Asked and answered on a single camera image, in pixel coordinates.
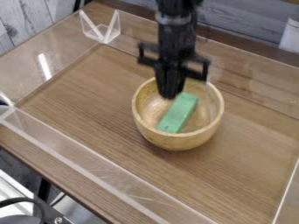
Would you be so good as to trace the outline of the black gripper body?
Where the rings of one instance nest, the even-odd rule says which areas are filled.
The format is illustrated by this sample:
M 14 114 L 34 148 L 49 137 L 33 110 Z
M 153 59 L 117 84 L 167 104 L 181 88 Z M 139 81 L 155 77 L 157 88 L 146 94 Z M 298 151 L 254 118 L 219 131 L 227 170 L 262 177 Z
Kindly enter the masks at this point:
M 138 62 L 155 67 L 162 63 L 167 68 L 194 79 L 206 81 L 211 62 L 195 52 L 197 26 L 186 25 L 158 25 L 158 43 L 141 42 L 138 44 Z M 186 64 L 189 62 L 202 64 L 202 71 L 197 72 Z

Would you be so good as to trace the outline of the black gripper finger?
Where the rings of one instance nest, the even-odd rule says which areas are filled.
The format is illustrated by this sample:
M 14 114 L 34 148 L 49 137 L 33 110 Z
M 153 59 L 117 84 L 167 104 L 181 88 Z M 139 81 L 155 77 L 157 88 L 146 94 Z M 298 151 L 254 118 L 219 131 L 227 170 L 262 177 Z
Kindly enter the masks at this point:
M 166 99 L 170 99 L 171 90 L 169 88 L 169 80 L 170 80 L 169 71 L 158 67 L 155 69 L 155 78 L 157 78 L 157 84 L 158 84 L 158 90 L 159 90 L 161 96 Z
M 173 98 L 183 91 L 186 74 L 181 70 L 173 70 Z

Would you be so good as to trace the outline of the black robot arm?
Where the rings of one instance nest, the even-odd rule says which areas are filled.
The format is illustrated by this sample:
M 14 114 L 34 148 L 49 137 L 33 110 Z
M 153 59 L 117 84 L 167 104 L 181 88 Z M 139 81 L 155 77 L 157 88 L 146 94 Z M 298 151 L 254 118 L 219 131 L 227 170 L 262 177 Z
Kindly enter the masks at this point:
M 154 68 L 159 94 L 174 99 L 187 78 L 209 79 L 211 61 L 195 51 L 198 8 L 203 0 L 155 0 L 158 44 L 141 42 L 138 63 Z

